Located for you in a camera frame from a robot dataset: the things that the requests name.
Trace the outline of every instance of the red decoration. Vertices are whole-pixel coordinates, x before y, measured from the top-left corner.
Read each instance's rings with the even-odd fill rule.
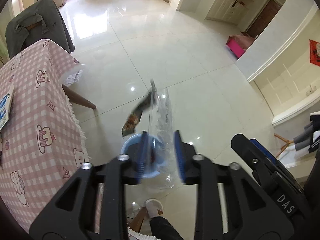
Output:
[[[310,40],[310,63],[320,66],[320,43]]]

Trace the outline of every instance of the gray cloth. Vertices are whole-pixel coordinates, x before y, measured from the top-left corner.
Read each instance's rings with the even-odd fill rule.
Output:
[[[41,25],[27,30],[28,26],[38,22]],[[10,58],[41,39],[52,40],[69,53],[75,50],[53,0],[40,0],[13,18],[7,25],[5,39]]]
[[[310,146],[311,138],[313,139],[313,124],[309,123],[304,127],[304,132],[293,139],[296,151]]]

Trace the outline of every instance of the wooden chair leg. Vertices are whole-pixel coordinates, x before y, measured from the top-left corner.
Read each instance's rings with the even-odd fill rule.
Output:
[[[285,145],[283,145],[280,149],[280,152],[276,155],[276,159],[281,155],[281,153],[284,152],[284,150],[290,146],[290,144],[294,143],[294,141],[289,141],[285,138],[283,138],[282,136],[280,136],[279,134],[274,134],[275,137],[279,138],[281,141],[285,142]]]
[[[77,94],[76,92],[72,91],[70,88],[66,87],[65,85],[62,85],[64,93],[69,98],[70,102],[73,102],[77,105],[85,106],[91,109],[96,109],[97,106],[87,99],[83,98],[81,95]]]
[[[131,228],[133,231],[139,233],[141,230],[141,226],[142,226],[144,217],[146,216],[147,212],[148,212],[147,208],[142,207],[139,210],[139,213],[135,216],[135,218],[130,223],[129,228]]]

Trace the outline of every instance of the metal screw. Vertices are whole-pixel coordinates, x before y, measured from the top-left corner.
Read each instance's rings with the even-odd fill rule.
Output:
[[[239,170],[241,168],[238,163],[230,163],[229,167],[233,170]]]
[[[283,179],[283,177],[281,176],[281,174],[279,172],[276,171],[276,173],[281,179]]]
[[[120,161],[127,161],[127,160],[129,160],[129,155],[127,155],[127,154],[120,154],[120,155],[118,155],[118,160],[120,160]]]
[[[204,157],[201,154],[195,154],[192,157],[195,161],[203,161]]]
[[[89,170],[91,168],[92,168],[92,164],[91,163],[83,163],[81,165],[81,169],[83,169],[83,170]]]

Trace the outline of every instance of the white fringe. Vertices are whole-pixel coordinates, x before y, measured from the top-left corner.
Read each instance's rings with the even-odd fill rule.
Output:
[[[67,105],[70,109],[70,112],[71,112],[71,116],[72,116],[72,119],[73,121],[75,122],[78,130],[79,130],[79,133],[80,133],[80,141],[81,141],[81,148],[82,148],[82,152],[84,154],[84,159],[86,161],[89,161],[91,158],[89,157],[88,155],[88,151],[87,151],[87,148],[85,147],[85,140],[87,139],[86,136],[84,135],[84,131],[82,131],[81,127],[80,127],[80,122],[79,120],[76,118],[75,116],[75,113],[73,112],[73,109],[72,109],[72,104],[70,103],[69,101],[69,98],[66,96],[66,100],[67,100]]]
[[[158,238],[156,238],[155,236],[145,236],[145,235],[141,235],[135,231],[133,231],[131,228],[128,228],[128,234],[129,234],[129,240],[130,239],[130,235],[133,236],[134,238],[138,239],[138,240],[160,240]]]
[[[72,69],[63,73],[63,75],[59,78],[59,82],[66,85],[67,87],[73,83],[78,82],[85,68],[85,64],[76,64]]]

